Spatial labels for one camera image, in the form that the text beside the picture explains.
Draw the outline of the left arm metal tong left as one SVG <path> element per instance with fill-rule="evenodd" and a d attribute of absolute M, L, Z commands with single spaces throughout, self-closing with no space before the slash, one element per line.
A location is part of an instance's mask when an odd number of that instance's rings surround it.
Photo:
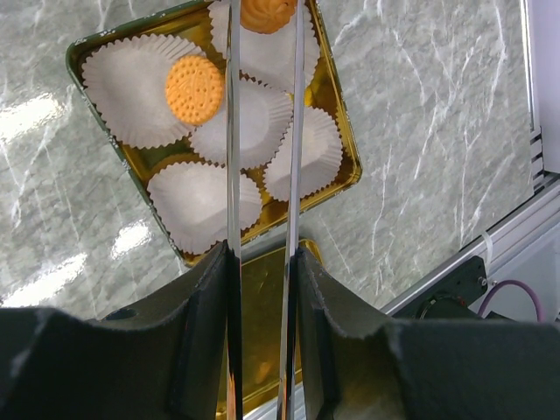
<path fill-rule="evenodd" d="M 241 3 L 228 6 L 227 91 L 227 418 L 242 419 L 242 262 L 240 225 Z"/>

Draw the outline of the left arm metal tong right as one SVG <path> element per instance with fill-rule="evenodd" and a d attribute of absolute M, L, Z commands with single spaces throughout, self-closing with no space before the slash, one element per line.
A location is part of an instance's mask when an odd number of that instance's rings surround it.
<path fill-rule="evenodd" d="M 276 418 L 292 419 L 295 409 L 295 358 L 297 331 L 297 263 L 300 213 L 300 170 L 305 113 L 305 2 L 299 0 L 296 10 L 296 47 L 294 72 L 294 112 L 290 150 L 290 195 L 287 217 L 286 250 L 283 273 L 283 306 L 280 348 L 280 382 L 276 401 Z"/>

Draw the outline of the round swirl butter cookie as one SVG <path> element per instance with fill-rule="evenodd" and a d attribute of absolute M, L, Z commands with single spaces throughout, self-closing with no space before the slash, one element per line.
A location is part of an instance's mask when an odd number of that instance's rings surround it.
<path fill-rule="evenodd" d="M 291 21 L 297 6 L 294 0 L 241 0 L 241 25 L 252 32 L 272 34 Z"/>

